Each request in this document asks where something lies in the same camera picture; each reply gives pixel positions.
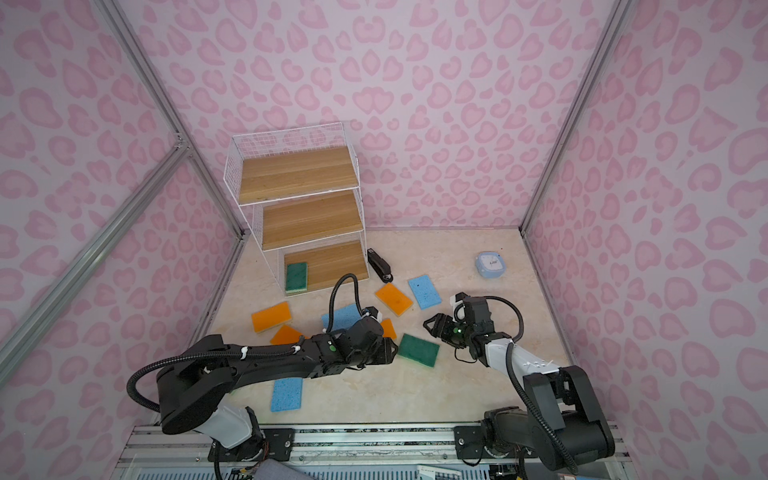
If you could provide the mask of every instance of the robotic arm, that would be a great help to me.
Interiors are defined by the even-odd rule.
[[[515,337],[495,331],[488,300],[506,303],[515,311],[519,325]],[[456,349],[469,348],[473,359],[507,374],[528,409],[507,407],[485,413],[478,439],[481,459],[483,451],[508,455],[522,446],[535,450],[550,470],[568,467],[576,473],[577,465],[614,454],[613,435],[587,374],[577,366],[545,362],[517,346],[523,320],[514,304],[500,297],[465,293],[457,293],[451,303],[454,317],[438,313],[424,327],[435,338]],[[575,409],[561,412],[560,402]],[[457,451],[463,459],[460,447]]]
[[[333,330],[333,302],[344,280],[355,283],[355,300],[360,313],[349,329]],[[518,316],[518,333],[511,337],[496,332],[488,300],[510,306]],[[475,361],[506,373],[520,395],[527,412],[508,407],[485,413],[478,438],[472,440],[482,460],[483,452],[495,457],[518,454],[522,448],[535,454],[550,470],[564,466],[572,473],[577,465],[614,454],[614,440],[584,370],[559,367],[545,362],[516,345],[522,338],[520,311],[509,301],[495,296],[452,298],[454,316],[439,313],[424,322],[435,338],[458,349],[468,348]],[[163,359],[137,371],[127,383],[127,394],[139,405],[161,414],[163,433],[195,430],[214,439],[209,455],[218,474],[220,458],[234,461],[267,458],[268,442],[250,408],[231,405],[226,394],[257,382],[289,377],[318,378],[338,375],[346,369],[388,365],[398,352],[390,338],[383,337],[379,312],[360,307],[357,279],[343,276],[331,292],[327,333],[293,345],[240,346],[225,344],[221,335],[205,336],[179,356]],[[159,403],[143,395],[137,381],[155,370]],[[561,412],[559,402],[575,410]],[[474,429],[476,427],[456,427]],[[457,454],[466,459],[468,449],[457,440]]]
[[[333,330],[333,301],[342,282],[352,278],[360,313],[349,329]],[[293,345],[241,346],[225,344],[221,335],[209,335],[179,356],[160,360],[134,373],[127,382],[127,394],[139,405],[161,414],[163,433],[195,430],[209,435],[234,461],[266,459],[264,433],[253,410],[231,405],[225,395],[242,386],[267,380],[299,377],[314,379],[338,375],[345,369],[388,365],[398,352],[390,338],[384,338],[380,314],[374,307],[360,307],[357,279],[347,274],[331,293],[327,333]],[[159,404],[141,395],[138,380],[155,370]],[[220,457],[214,453],[214,461]]]

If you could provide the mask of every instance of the sponge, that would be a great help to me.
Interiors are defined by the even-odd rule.
[[[396,339],[397,333],[395,333],[395,327],[392,325],[392,320],[386,319],[382,323],[382,328],[384,329],[384,338],[386,339]]]
[[[406,333],[400,340],[400,350],[397,354],[433,368],[437,360],[438,350],[440,350],[440,345],[437,343],[417,339]]]
[[[288,302],[278,303],[266,310],[261,310],[250,316],[253,321],[253,331],[256,333],[278,326],[291,319]]]
[[[286,267],[286,295],[306,292],[306,262],[291,263]]]
[[[323,328],[328,328],[328,314],[324,313],[320,318],[323,319]],[[348,329],[360,319],[360,312],[357,311],[357,305],[354,303],[333,310],[333,329]]]
[[[270,343],[273,345],[290,345],[299,341],[299,337],[304,335],[299,330],[292,329],[288,325],[283,325],[277,330],[275,336],[272,337]]]
[[[304,379],[297,378],[275,380],[270,409],[273,412],[300,409],[303,383]]]
[[[387,283],[381,290],[376,292],[376,296],[397,316],[401,316],[407,309],[411,308],[411,305],[413,305],[413,301],[405,296],[403,292],[397,290],[397,287],[391,283]]]
[[[419,302],[422,310],[428,309],[430,306],[439,305],[442,302],[440,295],[435,290],[435,286],[432,285],[432,281],[429,279],[429,275],[412,278],[408,280],[408,284],[411,286],[413,296],[416,297],[416,301]]]

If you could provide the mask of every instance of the gray cloth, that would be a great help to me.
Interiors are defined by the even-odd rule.
[[[256,469],[256,474],[253,476],[253,480],[313,480],[312,477],[297,472],[289,467],[286,467],[277,460],[271,458],[265,460],[259,468]]]

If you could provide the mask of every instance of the green sponge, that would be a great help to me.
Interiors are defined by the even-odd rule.
[[[398,355],[414,360],[428,367],[434,367],[440,345],[418,339],[406,333],[400,340]]]
[[[286,267],[286,294],[306,292],[306,262],[291,263]]]

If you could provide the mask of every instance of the black cable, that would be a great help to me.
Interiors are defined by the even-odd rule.
[[[534,405],[534,403],[531,401],[531,398],[528,397],[527,393],[525,393],[522,385],[520,385],[518,377],[515,375],[515,369],[512,367],[512,350],[514,348],[514,343],[510,343],[507,346],[507,375],[512,381],[512,385],[515,387],[515,391],[518,393],[520,399],[525,404],[525,408],[528,409],[528,414],[532,415],[533,418],[536,419],[536,422],[538,422],[538,424],[541,426],[541,429],[544,430],[544,432],[547,434],[547,437],[549,437],[549,439],[552,441],[554,449],[557,450],[557,452],[563,458],[568,471],[571,474],[576,475],[578,473],[578,465],[576,465],[576,461],[574,460],[573,456],[571,456],[571,453],[568,451],[568,449],[565,448],[565,445],[563,445],[563,442],[560,440],[560,437],[558,437],[558,434],[556,434],[554,430],[552,430],[552,427],[549,426],[547,421],[544,419],[544,416],[541,415],[538,407]]]
[[[512,308],[515,311],[515,314],[518,316],[518,334],[512,337],[512,341],[517,343],[523,338],[523,332],[525,331],[525,323],[523,322],[523,315],[520,313],[520,310],[518,307],[515,306],[514,303],[510,302],[506,298],[501,298],[500,296],[493,296],[493,295],[486,295],[482,298],[486,300],[496,300],[497,302],[504,303],[506,305],[509,305],[510,308]],[[456,308],[453,309],[453,318],[455,318],[457,321],[461,321],[458,318],[458,311],[464,307],[464,303],[460,303],[456,306]]]
[[[457,359],[459,362],[464,362],[464,363],[477,363],[477,361],[478,361],[477,359],[475,359],[473,362],[470,362],[469,360],[462,360],[462,359],[460,359],[460,358],[459,358],[459,357],[456,355],[456,353],[458,353],[458,348],[456,348],[456,347],[453,347],[453,358]]]
[[[216,480],[224,480],[221,477],[221,467],[219,466],[219,454],[221,453],[221,444],[214,439],[214,475]]]
[[[265,358],[265,357],[273,357],[273,356],[288,356],[293,355],[295,353],[295,349],[291,348],[291,350],[287,352],[277,352],[277,353],[257,353],[257,352],[246,352],[245,358],[247,359],[258,359],[258,358]],[[173,365],[175,363],[182,363],[182,362],[189,362],[191,360],[215,360],[215,359],[240,359],[243,357],[242,352],[205,352],[205,353],[190,353],[188,355],[179,355],[179,356],[172,356],[167,359],[158,360],[154,363],[150,363],[147,366],[141,367],[137,372],[135,372],[131,377],[128,379],[126,385],[125,385],[125,391],[128,394],[129,397],[131,397],[131,400],[138,403],[139,405],[143,406],[146,409],[152,410],[153,412],[159,412],[160,406],[149,400],[147,397],[141,395],[139,391],[136,389],[136,383],[139,381],[139,379],[145,375],[147,375],[149,372],[153,372],[154,370],[161,369],[165,366]]]
[[[497,302],[504,303],[510,306],[515,311],[515,314],[518,316],[518,334],[512,337],[512,341],[515,343],[519,342],[520,339],[523,338],[523,331],[525,330],[525,324],[523,323],[523,315],[522,313],[520,313],[520,310],[518,310],[518,307],[516,307],[514,303],[510,302],[506,298],[501,298],[500,296],[487,295],[483,298],[485,298],[486,300],[496,300]]]
[[[521,480],[528,480],[528,473],[525,471],[525,453],[523,452],[523,448],[520,445],[517,445],[517,458],[518,458],[518,466],[516,468],[518,477],[520,477]]]
[[[478,461],[477,461],[477,462],[475,462],[475,463],[469,463],[469,462],[467,462],[466,460],[464,460],[463,458],[462,458],[462,462],[464,462],[464,465],[467,465],[467,466],[469,466],[469,467],[476,467],[476,466],[480,465],[480,462],[482,462],[482,453],[483,453],[484,451],[485,451],[485,448],[483,448],[482,450],[480,450],[480,458],[478,458]]]
[[[336,300],[336,292],[339,291],[339,287],[344,283],[344,280],[348,278],[351,278],[352,282],[355,284],[355,305],[357,305],[357,313],[359,313],[360,316],[363,314],[362,307],[360,306],[360,291],[357,286],[357,276],[355,276],[354,273],[347,273],[345,276],[339,278],[339,281],[336,282],[333,290],[331,290],[331,300],[328,305],[328,328],[326,328],[326,333],[331,333],[333,331],[333,302]]]

